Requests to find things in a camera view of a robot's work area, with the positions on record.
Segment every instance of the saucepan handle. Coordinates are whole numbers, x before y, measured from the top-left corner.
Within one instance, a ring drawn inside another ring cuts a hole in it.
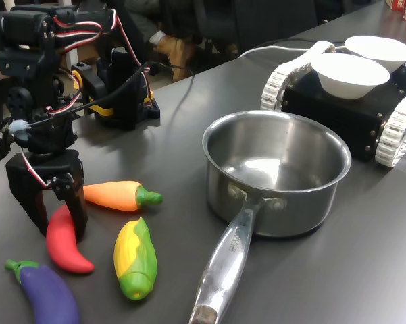
[[[189,324],[218,324],[237,288],[261,203],[246,203],[222,234],[197,290]]]

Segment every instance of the paper bowl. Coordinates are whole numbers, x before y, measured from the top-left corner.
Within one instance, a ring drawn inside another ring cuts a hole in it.
[[[311,61],[323,89],[338,98],[358,99],[386,83],[390,74],[380,64],[360,56],[325,53]]]
[[[406,44],[391,38],[354,36],[345,41],[345,47],[383,65],[390,73],[406,62]]]

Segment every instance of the white cable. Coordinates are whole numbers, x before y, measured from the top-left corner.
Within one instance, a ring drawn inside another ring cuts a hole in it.
[[[102,30],[102,26],[97,22],[77,22],[75,25],[87,25],[87,26],[94,26]]]
[[[72,73],[69,73],[66,69],[63,69],[61,67],[59,67],[59,70],[65,72],[77,84],[78,90],[77,90],[77,93],[75,94],[75,96],[72,98],[72,100],[67,105],[65,105],[64,107],[62,107],[62,108],[60,108],[58,110],[51,111],[51,109],[52,109],[51,106],[48,106],[46,108],[46,110],[47,110],[47,113],[49,115],[57,115],[58,113],[63,113],[64,111],[68,110],[70,107],[72,107],[75,104],[75,102],[78,100],[78,98],[81,95],[80,81],[75,77],[75,75],[72,74]]]
[[[94,37],[90,37],[88,39],[83,39],[83,40],[79,40],[78,42],[72,43],[71,45],[65,46],[64,47],[64,53],[67,53],[69,51],[71,51],[72,49],[75,49],[81,45],[86,45],[89,44],[91,42],[93,42],[94,40],[96,40],[97,38],[99,38],[102,34],[102,31],[98,32],[96,35],[94,35]]]
[[[28,162],[28,159],[26,158],[26,155],[24,155],[24,151],[22,147],[20,147],[22,158],[27,166],[28,171],[34,176],[36,180],[41,184],[42,187],[48,188],[49,185],[51,184],[51,181],[48,181],[48,183],[45,183],[45,181],[42,180],[42,178],[39,176],[39,174],[36,173],[36,171],[33,169],[31,166],[30,162]]]
[[[120,21],[120,18],[119,18],[119,17],[117,17],[117,23],[118,23],[118,25],[119,25],[120,32],[122,33],[122,36],[123,36],[123,38],[124,38],[124,40],[125,40],[125,42],[126,42],[126,45],[128,45],[128,49],[129,49],[129,51],[130,51],[130,52],[129,52],[130,56],[133,58],[135,64],[137,64],[137,66],[141,66],[141,63],[140,63],[140,61],[138,60],[138,58],[136,57],[135,52],[134,52],[134,49],[132,48],[132,45],[130,44],[130,41],[129,41],[129,39],[128,39],[128,36],[127,36],[126,33],[124,32],[123,25],[122,25],[122,22]],[[143,75],[144,82],[145,82],[145,84],[146,84],[147,97],[149,98],[150,102],[152,102],[152,100],[151,100],[151,91],[150,91],[149,81],[148,81],[148,79],[147,79],[147,77],[146,77],[144,71],[141,71],[141,74]]]
[[[344,49],[345,46],[337,46],[335,49]],[[278,46],[278,45],[270,45],[270,46],[265,46],[265,47],[258,47],[256,49],[250,49],[244,53],[242,53],[240,57],[244,57],[245,55],[248,55],[249,53],[257,52],[257,51],[262,51],[264,49],[282,49],[284,51],[294,51],[294,52],[307,52],[309,49],[295,49],[291,47],[283,47],[283,46]]]
[[[98,34],[98,32],[65,32],[65,33],[59,33],[56,34],[55,36],[57,38],[66,38],[66,37],[75,37],[75,36],[88,36],[88,35],[94,35]]]
[[[117,24],[117,13],[115,9],[112,9],[113,11],[113,26],[111,26],[111,30],[113,30],[116,27]]]

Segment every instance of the table surface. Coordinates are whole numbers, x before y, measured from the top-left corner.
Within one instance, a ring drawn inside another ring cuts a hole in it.
[[[356,34],[405,41],[406,22],[378,3],[300,36],[343,41]],[[160,124],[122,132],[91,117],[75,122],[74,148],[87,184],[138,180],[164,194],[161,206],[143,213],[88,206],[86,234],[78,244],[95,264],[88,276],[65,273],[49,260],[45,239],[11,195],[0,162],[0,323],[33,323],[29,302],[3,268],[8,258],[56,270],[76,296],[81,323],[188,323],[200,276],[226,227],[205,202],[201,137],[223,115],[258,109],[272,70],[294,56],[269,50],[199,74],[180,107],[189,79],[156,91]],[[61,203],[48,192],[45,204],[51,214]],[[151,231],[159,271],[146,300],[130,302],[118,286],[113,247],[122,226],[140,216]],[[406,323],[406,171],[354,161],[317,232],[296,240],[254,236],[223,323]]]

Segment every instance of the robotic arm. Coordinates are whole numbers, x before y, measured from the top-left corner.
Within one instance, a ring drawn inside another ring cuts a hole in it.
[[[101,113],[96,115],[114,126],[133,129],[142,119],[159,118],[143,73],[143,40],[122,1],[105,2],[109,7],[86,0],[79,9],[22,5],[0,13],[0,70],[15,84],[7,97],[11,117],[0,123],[0,160],[12,142],[30,151],[12,157],[6,171],[12,194],[43,235],[48,226],[43,190],[54,191],[66,202],[77,239],[86,226],[84,171],[78,152],[67,149],[76,140],[71,112],[78,97],[82,95],[84,106],[111,97],[104,107],[97,106]],[[117,34],[126,50],[112,47],[111,38]],[[96,42],[101,58],[97,73],[83,63],[73,66],[73,72],[59,67],[64,53],[91,42]],[[59,69],[74,80],[76,96],[63,96],[64,85],[55,75]]]

